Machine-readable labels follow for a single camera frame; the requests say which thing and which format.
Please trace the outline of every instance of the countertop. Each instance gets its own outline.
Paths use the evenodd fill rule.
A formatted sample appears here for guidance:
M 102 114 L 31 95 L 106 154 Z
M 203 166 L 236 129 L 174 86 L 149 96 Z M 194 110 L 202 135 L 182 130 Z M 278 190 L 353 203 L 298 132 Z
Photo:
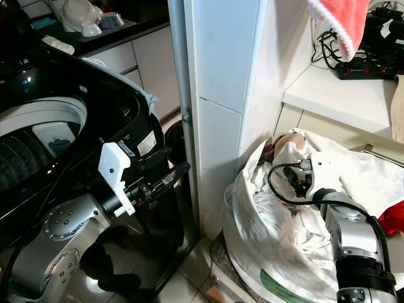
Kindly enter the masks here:
M 82 37 L 81 33 L 65 32 L 62 24 L 59 22 L 41 28 L 37 31 L 43 37 L 49 35 L 64 43 L 72 45 L 74 47 L 73 55 L 80 57 L 84 54 L 92 53 L 97 49 L 102 49 L 107 45 L 114 44 L 122 40 L 133 40 L 169 25 L 168 16 L 143 21 L 141 23 L 136 23 L 129 20 L 124 21 L 125 24 L 123 26 L 103 30 L 101 35 L 94 37 Z
M 392 140 L 389 110 L 396 87 L 390 80 L 339 80 L 317 62 L 285 90 L 282 102 Z

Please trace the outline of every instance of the white shelf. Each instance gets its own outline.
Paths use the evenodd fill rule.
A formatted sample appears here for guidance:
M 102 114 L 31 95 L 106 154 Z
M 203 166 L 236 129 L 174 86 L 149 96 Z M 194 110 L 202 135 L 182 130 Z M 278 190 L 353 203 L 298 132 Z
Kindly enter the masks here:
M 389 110 L 397 82 L 339 80 L 323 64 L 310 65 L 282 102 L 391 139 Z

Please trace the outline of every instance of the black washing machine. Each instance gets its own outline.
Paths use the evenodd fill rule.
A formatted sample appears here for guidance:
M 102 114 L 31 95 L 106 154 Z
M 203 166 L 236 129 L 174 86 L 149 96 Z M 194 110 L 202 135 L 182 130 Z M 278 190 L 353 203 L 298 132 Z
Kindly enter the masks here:
M 6 253 L 32 226 L 58 178 L 33 226 L 33 236 L 44 215 L 58 203 L 81 193 L 90 193 L 99 201 L 114 199 L 97 170 L 103 141 L 123 142 L 142 159 L 164 147 L 164 136 L 142 92 L 88 62 L 42 44 L 17 1 L 1 1 L 0 33 L 0 248 Z M 167 159 L 151 166 L 135 172 L 127 184 L 140 179 L 154 184 L 169 172 Z M 174 189 L 156 202 L 153 209 L 138 208 L 133 216 L 112 221 L 112 228 L 97 240 L 98 248 L 92 249 L 94 258 L 104 250 L 98 266 L 108 267 L 107 271 L 116 260 L 133 261 L 121 264 L 119 272 L 132 274 L 128 281 L 138 284 L 131 285 L 134 291 L 129 296 L 153 297 L 157 281 L 183 242 Z M 125 246 L 133 254 L 112 256 L 113 249 Z M 85 264 L 82 271 L 91 271 L 91 266 L 91 262 Z M 94 288 L 97 279 L 82 274 L 72 283 L 69 299 L 63 302 Z M 89 302 L 107 302 L 116 291 L 110 285 L 103 289 L 99 283 L 95 288 Z M 102 298 L 97 297 L 100 291 L 104 291 Z M 80 295 L 75 299 L 87 302 Z

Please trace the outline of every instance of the white laundry bag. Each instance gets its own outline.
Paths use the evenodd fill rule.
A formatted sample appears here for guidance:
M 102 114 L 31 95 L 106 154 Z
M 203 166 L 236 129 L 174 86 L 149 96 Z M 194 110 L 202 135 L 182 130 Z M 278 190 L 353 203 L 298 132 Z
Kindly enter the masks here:
M 314 133 L 292 131 L 306 138 L 304 147 L 298 150 L 295 143 L 287 143 L 273 165 L 295 163 L 312 152 L 332 150 L 343 159 L 339 190 L 371 215 L 378 217 L 404 200 L 404 169 L 349 151 Z M 265 143 L 225 193 L 223 233 L 232 264 L 246 284 L 271 303 L 336 302 L 338 284 L 323 219 L 310 206 L 285 205 L 271 192 L 267 185 L 271 164 L 257 166 Z M 271 180 L 282 195 L 293 199 L 294 190 L 282 170 Z

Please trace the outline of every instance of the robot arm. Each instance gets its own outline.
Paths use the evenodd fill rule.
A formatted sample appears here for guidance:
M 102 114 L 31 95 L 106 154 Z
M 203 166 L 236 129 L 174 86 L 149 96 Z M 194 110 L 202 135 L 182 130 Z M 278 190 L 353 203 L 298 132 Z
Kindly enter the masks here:
M 338 157 L 334 153 L 319 151 L 312 153 L 310 160 L 303 160 L 298 167 L 311 170 L 311 178 L 306 183 L 306 199 L 318 202 L 317 207 L 330 232 L 339 286 L 337 302 L 397 302 L 394 296 L 395 279 L 389 272 L 389 259 L 383 257 L 388 256 L 387 247 L 369 219 L 353 209 L 365 211 L 363 207 L 337 191 L 340 188 L 340 175 L 336 159 Z M 289 168 L 285 174 L 289 182 L 293 179 L 296 184 L 297 176 Z M 295 191 L 301 193 L 302 187 Z M 348 203 L 353 208 L 332 204 L 335 201 Z
M 121 144 L 103 145 L 98 170 L 115 193 L 108 201 L 97 201 L 84 194 L 54 208 L 44 220 L 39 234 L 18 255 L 11 274 L 7 300 L 11 303 L 56 303 L 77 269 L 83 253 L 109 227 L 110 219 L 135 208 L 157 205 L 155 198 L 171 188 L 190 168 L 175 166 L 154 185 L 131 180 L 133 169 L 142 171 L 159 163 L 169 153 L 161 149 L 138 160 Z

